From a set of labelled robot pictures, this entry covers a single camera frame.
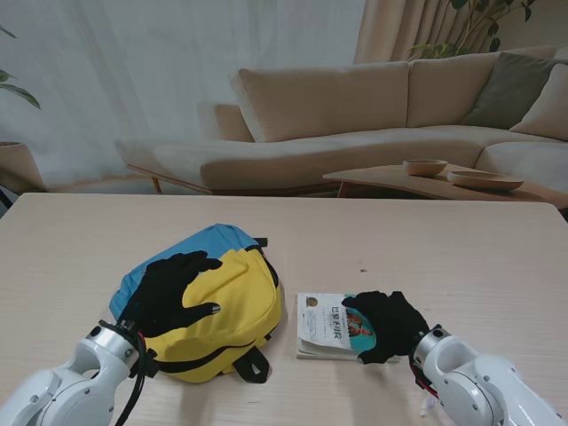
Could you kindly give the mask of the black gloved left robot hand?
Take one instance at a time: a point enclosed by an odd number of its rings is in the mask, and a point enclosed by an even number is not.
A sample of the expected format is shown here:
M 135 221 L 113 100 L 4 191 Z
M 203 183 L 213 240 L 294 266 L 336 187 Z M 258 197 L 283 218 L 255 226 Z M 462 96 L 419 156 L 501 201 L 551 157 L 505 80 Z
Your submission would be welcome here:
M 122 311 L 119 321 L 131 323 L 145 337 L 157 337 L 178 328 L 190 327 L 220 312 L 215 303 L 185 307 L 183 294 L 199 274 L 214 271 L 222 262 L 205 251 L 176 254 L 149 264 Z

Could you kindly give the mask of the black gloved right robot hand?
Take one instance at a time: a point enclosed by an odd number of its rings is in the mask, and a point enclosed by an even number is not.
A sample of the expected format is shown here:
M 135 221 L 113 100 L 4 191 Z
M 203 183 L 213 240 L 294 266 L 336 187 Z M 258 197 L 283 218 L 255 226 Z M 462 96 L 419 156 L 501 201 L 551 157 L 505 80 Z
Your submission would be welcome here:
M 344 298 L 342 305 L 362 314 L 375 330 L 375 347 L 358 356 L 363 364 L 384 364 L 393 356 L 407 356 L 430 331 L 427 321 L 400 291 L 390 295 L 362 292 Z

